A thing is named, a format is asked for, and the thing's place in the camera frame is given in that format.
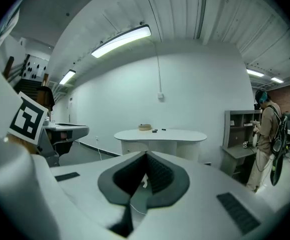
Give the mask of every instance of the ceiling light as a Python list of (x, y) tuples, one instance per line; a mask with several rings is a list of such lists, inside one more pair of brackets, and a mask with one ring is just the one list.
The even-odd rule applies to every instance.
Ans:
[(250, 69), (246, 69), (247, 70), (247, 73), (249, 73), (250, 75), (253, 74), (254, 76), (258, 76), (258, 77), (262, 77), (264, 74), (262, 73), (259, 73), (259, 72), (256, 72), (256, 71), (253, 71), (253, 70), (250, 70)]
[(59, 84), (64, 85), (75, 73), (76, 71), (69, 70)]
[(273, 77), (272, 80), (275, 81), (275, 82), (277, 82), (277, 83), (280, 83), (280, 84), (281, 84), (282, 82), (284, 82), (284, 81), (282, 81), (282, 80), (280, 80), (280, 79), (278, 79), (278, 78), (275, 78), (275, 77)]
[(91, 55), (99, 58), (102, 55), (112, 51), (115, 48), (123, 46), (127, 43), (130, 43), (134, 40), (145, 38), (151, 36), (151, 31), (149, 25), (143, 25), (127, 32), (124, 32), (114, 38), (108, 40), (107, 42), (103, 43), (101, 46), (96, 48)]

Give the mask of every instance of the gray cabinet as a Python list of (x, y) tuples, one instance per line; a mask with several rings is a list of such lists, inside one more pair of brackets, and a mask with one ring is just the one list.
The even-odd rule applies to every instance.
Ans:
[(252, 143), (253, 125), (260, 121), (259, 110), (225, 111), (224, 141), (221, 146), (224, 157), (220, 170), (242, 184), (246, 184), (254, 163), (256, 148), (243, 148), (244, 142)]

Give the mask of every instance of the backpack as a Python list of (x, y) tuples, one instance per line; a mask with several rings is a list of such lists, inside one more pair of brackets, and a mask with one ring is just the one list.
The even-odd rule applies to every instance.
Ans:
[(278, 112), (275, 107), (272, 105), (268, 106), (272, 110), (277, 117), (278, 127), (275, 137), (271, 140), (271, 152), (275, 157), (279, 156), (282, 150), (285, 151), (286, 148), (286, 139), (287, 139), (287, 116), (282, 115), (279, 117)]

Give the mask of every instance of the cable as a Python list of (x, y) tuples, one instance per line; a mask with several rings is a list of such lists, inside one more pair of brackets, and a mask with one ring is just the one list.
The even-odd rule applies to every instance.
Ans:
[(153, 6), (151, 5), (150, 0), (148, 0), (148, 2), (149, 2), (149, 5), (150, 5), (150, 7), (151, 7), (151, 10), (152, 10), (152, 12), (153, 12), (153, 15), (154, 15), (154, 18), (155, 18), (155, 21), (156, 21), (156, 25), (157, 25), (157, 29), (158, 29), (158, 33), (159, 33), (160, 41), (162, 42), (162, 39), (161, 39), (161, 35), (160, 35), (160, 31), (159, 31), (159, 27), (158, 27), (158, 23), (157, 23), (157, 19), (156, 19), (155, 13), (154, 13)]
[(286, 156), (286, 154), (285, 154), (285, 157), (286, 157), (286, 158), (287, 158), (287, 160), (290, 162), (290, 157)]
[(270, 172), (270, 170), (268, 170), (268, 173), (266, 174), (266, 176), (265, 176), (265, 178), (263, 179), (263, 182), (261, 183), (260, 186), (263, 186), (263, 183), (264, 183), (265, 179), (267, 178), (269, 172)]
[(250, 148), (250, 147), (248, 147), (253, 153), (254, 153), (254, 155), (255, 155), (255, 164), (256, 164), (256, 167), (257, 167), (257, 169), (258, 169), (258, 171), (261, 173), (261, 172), (263, 172), (263, 171), (265, 171), (265, 169), (269, 166), (269, 164), (261, 171), (260, 169), (259, 169), (259, 167), (258, 167), (258, 165), (257, 165), (257, 159), (256, 159), (256, 157), (257, 157), (257, 155), (256, 155), (256, 153)]
[(100, 155), (100, 160), (102, 161), (103, 159), (102, 159), (102, 157), (101, 157), (101, 154), (100, 154), (99, 148), (98, 148), (98, 153), (99, 153), (99, 155)]
[(131, 207), (132, 207), (136, 212), (138, 212), (138, 213), (140, 213), (140, 214), (142, 214), (142, 215), (146, 215), (146, 213), (142, 213), (142, 212), (138, 211), (136, 208), (134, 208), (132, 204), (130, 204), (130, 206), (131, 206)]
[(159, 92), (161, 93), (161, 80), (160, 80), (160, 66), (159, 66), (159, 57), (158, 57), (158, 52), (157, 52), (157, 47), (156, 44), (149, 40), (155, 47), (155, 52), (156, 52), (156, 57), (157, 57), (157, 66), (158, 66), (158, 86), (159, 86)]

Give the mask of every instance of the headset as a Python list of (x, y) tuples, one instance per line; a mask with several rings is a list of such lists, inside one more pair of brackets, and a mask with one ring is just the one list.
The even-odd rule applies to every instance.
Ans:
[(258, 90), (255, 93), (255, 101), (257, 102), (257, 104), (254, 105), (255, 110), (260, 109), (260, 104), (264, 103), (268, 98), (267, 92)]

